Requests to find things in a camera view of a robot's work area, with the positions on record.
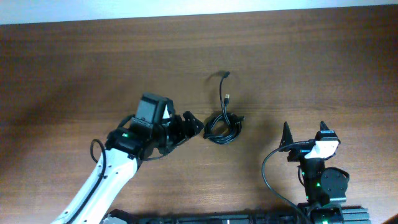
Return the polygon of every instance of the black wire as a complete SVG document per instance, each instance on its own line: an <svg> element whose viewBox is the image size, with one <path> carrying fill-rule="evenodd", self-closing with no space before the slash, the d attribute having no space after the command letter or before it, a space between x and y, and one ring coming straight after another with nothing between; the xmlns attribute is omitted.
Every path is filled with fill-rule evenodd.
<svg viewBox="0 0 398 224"><path fill-rule="evenodd" d="M295 204L293 204L293 202L291 202L290 200L286 199L285 197L281 196L278 192L276 192L276 190L274 190L267 181L266 178L266 173L265 173L265 169L266 169L266 162L267 160L276 152L279 152L281 150L283 150L284 148L290 147L290 146L294 146L294 145L299 145L299 144L305 144L308 143L306 141L303 142L295 142L293 144L287 145L287 146L282 146L280 148L277 148L275 150L273 150L270 154L268 154L268 156L264 159L264 161L262 162L262 169L261 169L261 174L262 174L262 179L264 180L264 182L266 183L266 185L268 186L269 190L271 190L272 193L274 193L277 197L279 197L280 199L282 199L283 201L285 201L286 203L288 203L298 214L300 214L304 219L306 223L311 223L311 220L309 219L309 217L307 217L303 211L301 211L298 206L296 206Z"/></svg>
<svg viewBox="0 0 398 224"><path fill-rule="evenodd" d="M244 117L238 117L233 113L227 113L226 109L228 106L229 98L224 99L221 92L221 87L223 85L224 78L228 77L229 72L226 72L220 81L220 103L221 103L221 114L211 119L206 123L205 135L203 138L209 139L216 144L228 144L234 141L242 131L242 121ZM216 126L217 122L224 121L228 126L228 134L213 134L213 128Z"/></svg>
<svg viewBox="0 0 398 224"><path fill-rule="evenodd" d="M119 125L118 125L118 128L123 127L125 124L127 124L127 122L128 122L129 120L131 120L131 118L133 118L133 117L135 117L135 116L136 116L136 115L132 114L132 115L129 115L129 116L125 117L122 121L120 121L120 123L119 123Z"/></svg>
<svg viewBox="0 0 398 224"><path fill-rule="evenodd" d="M103 158L103 164L102 164L102 171L101 174L98 177L97 182L95 183L94 187L92 188L92 190L89 192L89 194L87 195L86 199L83 201L83 203L80 205L79 209L76 211L75 214L73 214L73 216L71 217L71 219L69 219L69 221L67 221L67 224L71 224L73 223L73 221L76 219L77 216L79 216L80 212L83 210L83 208L86 206L87 202L90 200L90 197L94 194L95 190L98 188L98 186L101 183L101 180L104 178L104 174L105 174L105 169L106 169L106 154L105 154L105 147L104 144L102 144L102 142L99 139L93 139L91 141L90 144L90 154L91 157L93 158L94 161L96 161L94 155L93 155L93 148L94 148L94 143L98 143L100 148L101 148L101 153L102 153L102 158Z"/></svg>
<svg viewBox="0 0 398 224"><path fill-rule="evenodd" d="M305 187L303 181L301 180L301 167L300 166L297 167L297 176L298 176L298 180L300 181L300 184L303 185L303 187Z"/></svg>

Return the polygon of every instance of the usb connector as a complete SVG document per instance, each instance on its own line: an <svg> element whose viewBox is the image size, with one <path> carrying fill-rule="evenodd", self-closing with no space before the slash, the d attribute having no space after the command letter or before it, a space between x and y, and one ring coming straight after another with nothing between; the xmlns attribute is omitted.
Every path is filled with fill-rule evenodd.
<svg viewBox="0 0 398 224"><path fill-rule="evenodd" d="M229 94L225 94L224 104L227 105L229 103Z"/></svg>

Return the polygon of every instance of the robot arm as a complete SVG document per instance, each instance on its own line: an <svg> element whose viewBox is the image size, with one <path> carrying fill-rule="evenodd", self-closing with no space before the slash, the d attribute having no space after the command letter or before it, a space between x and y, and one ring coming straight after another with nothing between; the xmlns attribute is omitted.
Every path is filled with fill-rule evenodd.
<svg viewBox="0 0 398 224"><path fill-rule="evenodd" d="M343 223L347 218L341 204L346 202L349 174L336 167L325 167L325 161L336 155L339 144L337 134L323 121L315 139L300 144L294 144L289 125L284 124L280 148L289 152L288 162L300 163L298 176L302 174L307 203L298 207L314 223Z"/></svg>
<svg viewBox="0 0 398 224"><path fill-rule="evenodd" d="M123 186L136 174L138 163L136 158L128 158L126 152L117 149L106 150L106 165L104 177L99 186L90 197L89 201L82 207L80 213L72 223L95 223L98 224L113 200ZM53 224L64 224L71 220L72 216L80 209L83 201L87 198L95 183L100 178L103 167L103 156L100 157L90 177L79 190L69 206L52 222Z"/></svg>
<svg viewBox="0 0 398 224"><path fill-rule="evenodd" d="M172 152L203 129L189 111L176 115L172 100L146 93L137 114L124 119L110 132L94 171L70 205L53 224L98 224L123 186L134 177L153 148L162 156Z"/></svg>

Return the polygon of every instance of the wood grain surface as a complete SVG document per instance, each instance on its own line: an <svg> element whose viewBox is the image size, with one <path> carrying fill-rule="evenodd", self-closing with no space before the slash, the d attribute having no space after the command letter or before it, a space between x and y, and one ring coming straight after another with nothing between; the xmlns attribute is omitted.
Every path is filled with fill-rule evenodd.
<svg viewBox="0 0 398 224"><path fill-rule="evenodd" d="M374 223L398 211L398 6L0 26L0 223L49 223L94 168L105 141L148 91L202 121L246 117L226 146L200 136L146 162L111 206L135 214L286 206L261 162L284 121L294 139L324 120L341 139L327 166L351 174L347 205ZM276 154L272 186L305 202L298 164Z"/></svg>

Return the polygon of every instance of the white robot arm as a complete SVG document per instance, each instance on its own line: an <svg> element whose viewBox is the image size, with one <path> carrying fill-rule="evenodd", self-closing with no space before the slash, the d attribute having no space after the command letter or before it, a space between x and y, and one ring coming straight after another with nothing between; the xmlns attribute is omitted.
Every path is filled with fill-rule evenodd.
<svg viewBox="0 0 398 224"><path fill-rule="evenodd" d="M149 161L153 148L162 156L196 136L204 125L189 111L174 114L172 100L146 93L139 103L137 114L122 120L110 132L94 171L70 205L52 224L98 224L123 186L136 174L143 161ZM130 121L130 127L124 125Z"/></svg>
<svg viewBox="0 0 398 224"><path fill-rule="evenodd" d="M106 169L104 176L101 176L101 171L104 166L103 156L101 156L83 187L79 190L69 206L54 222L52 222L52 224L68 223L79 209L81 209L81 211L71 223L100 223L117 194L123 186L134 177L138 169L137 159L128 158L126 152L111 149L106 150L105 153ZM87 203L81 208L81 205L99 178L102 178L101 182Z"/></svg>

